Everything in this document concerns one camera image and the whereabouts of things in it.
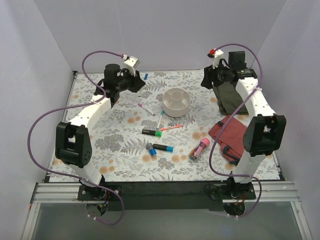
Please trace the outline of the white round compartment organizer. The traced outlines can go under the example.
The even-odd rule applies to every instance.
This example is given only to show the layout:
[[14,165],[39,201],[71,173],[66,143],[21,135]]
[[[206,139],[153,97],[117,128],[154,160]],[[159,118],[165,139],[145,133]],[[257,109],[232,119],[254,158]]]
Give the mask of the white round compartment organizer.
[[171,88],[162,96],[162,107],[164,112],[172,117],[179,118],[189,112],[191,98],[189,93],[182,88]]

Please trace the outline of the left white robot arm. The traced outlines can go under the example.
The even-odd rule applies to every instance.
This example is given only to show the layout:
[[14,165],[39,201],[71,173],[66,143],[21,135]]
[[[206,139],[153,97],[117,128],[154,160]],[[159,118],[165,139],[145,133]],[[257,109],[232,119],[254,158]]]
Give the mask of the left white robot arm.
[[56,127],[55,157],[75,171],[85,191],[95,200],[103,199],[107,191],[103,185],[105,178],[91,161],[90,131],[112,109],[121,92],[137,93],[145,84],[138,70],[107,64],[104,77],[97,83],[91,98],[92,104],[69,122],[60,122]]

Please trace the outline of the purple-capped white pen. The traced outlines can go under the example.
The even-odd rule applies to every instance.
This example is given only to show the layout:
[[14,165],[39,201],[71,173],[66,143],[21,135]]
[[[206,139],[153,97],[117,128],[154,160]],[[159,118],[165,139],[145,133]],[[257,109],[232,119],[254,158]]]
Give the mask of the purple-capped white pen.
[[149,110],[148,108],[146,108],[144,105],[142,105],[141,103],[138,103],[138,106],[140,108],[142,108],[143,110],[145,110],[146,112],[148,112],[150,115],[152,116],[156,116],[156,114],[154,112],[152,112],[151,110]]

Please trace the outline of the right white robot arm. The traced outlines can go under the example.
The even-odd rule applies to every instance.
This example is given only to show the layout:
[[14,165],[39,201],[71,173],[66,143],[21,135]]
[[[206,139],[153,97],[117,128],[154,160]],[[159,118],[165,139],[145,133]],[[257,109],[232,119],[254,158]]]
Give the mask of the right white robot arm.
[[201,86],[230,83],[242,98],[240,107],[246,107],[249,125],[243,135],[244,152],[227,180],[219,185],[210,185],[208,192],[214,200],[255,199],[252,184],[254,174],[262,161],[280,148],[287,120],[269,106],[260,89],[261,76],[245,62],[244,51],[231,51],[228,59],[220,49],[212,49],[211,66],[204,69]]

